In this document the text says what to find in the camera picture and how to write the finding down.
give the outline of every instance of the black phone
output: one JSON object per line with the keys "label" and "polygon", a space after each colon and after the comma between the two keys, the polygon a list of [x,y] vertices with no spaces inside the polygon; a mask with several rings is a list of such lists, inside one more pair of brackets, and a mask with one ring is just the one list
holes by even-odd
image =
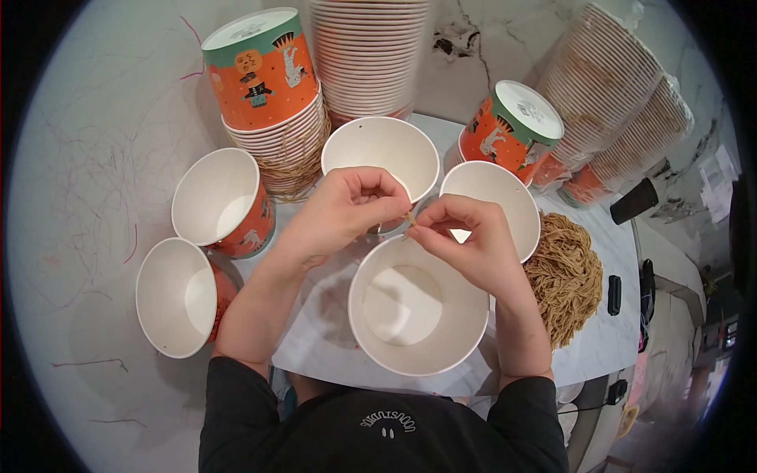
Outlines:
{"label": "black phone", "polygon": [[609,277],[609,289],[607,290],[607,312],[611,316],[617,316],[620,313],[620,290],[620,276],[611,275]]}

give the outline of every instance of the shirt logo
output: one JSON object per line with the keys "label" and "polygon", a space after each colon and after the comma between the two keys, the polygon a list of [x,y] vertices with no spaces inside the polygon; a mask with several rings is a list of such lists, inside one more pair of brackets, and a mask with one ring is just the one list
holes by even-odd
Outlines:
{"label": "shirt logo", "polygon": [[[405,430],[405,432],[413,432],[416,430],[416,423],[415,421],[413,421],[413,418],[405,414],[404,412],[397,411],[376,411],[371,415],[367,415],[360,422],[360,425],[362,425],[363,427],[372,427],[377,421],[380,421],[381,419],[396,420],[400,423],[400,425],[402,425],[402,428]],[[382,428],[382,435],[384,437],[387,436],[386,427]],[[388,435],[390,438],[394,438],[394,430],[390,428],[388,430]]]}

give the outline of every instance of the black cable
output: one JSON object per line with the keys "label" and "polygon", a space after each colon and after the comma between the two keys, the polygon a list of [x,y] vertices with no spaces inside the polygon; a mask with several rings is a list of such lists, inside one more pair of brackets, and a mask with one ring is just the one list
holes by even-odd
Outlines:
{"label": "black cable", "polygon": [[607,403],[604,403],[601,406],[584,407],[583,409],[576,409],[575,411],[558,412],[557,415],[560,415],[560,414],[570,414],[571,412],[592,411],[592,410],[595,410],[595,409],[601,409],[601,408],[603,408],[606,405],[607,405]]}

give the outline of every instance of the black t-shirt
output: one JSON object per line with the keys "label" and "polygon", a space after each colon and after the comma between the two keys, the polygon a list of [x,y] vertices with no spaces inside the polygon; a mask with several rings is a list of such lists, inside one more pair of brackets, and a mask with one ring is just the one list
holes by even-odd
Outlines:
{"label": "black t-shirt", "polygon": [[451,400],[352,390],[279,421],[265,378],[210,360],[200,471],[568,471],[555,384],[505,386],[484,421]]}

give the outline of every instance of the person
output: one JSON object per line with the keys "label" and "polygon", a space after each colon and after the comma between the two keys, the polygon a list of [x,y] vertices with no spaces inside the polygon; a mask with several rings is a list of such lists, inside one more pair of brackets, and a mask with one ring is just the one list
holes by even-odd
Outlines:
{"label": "person", "polygon": [[[308,270],[411,208],[383,169],[326,175],[221,320],[200,471],[568,471],[550,341],[506,218],[496,204],[459,195],[429,205],[407,235],[497,300],[500,393],[487,421],[448,398],[346,387],[324,393],[326,383],[296,375],[299,406],[279,421],[269,360]],[[472,232],[464,244],[446,236],[455,228]]]}

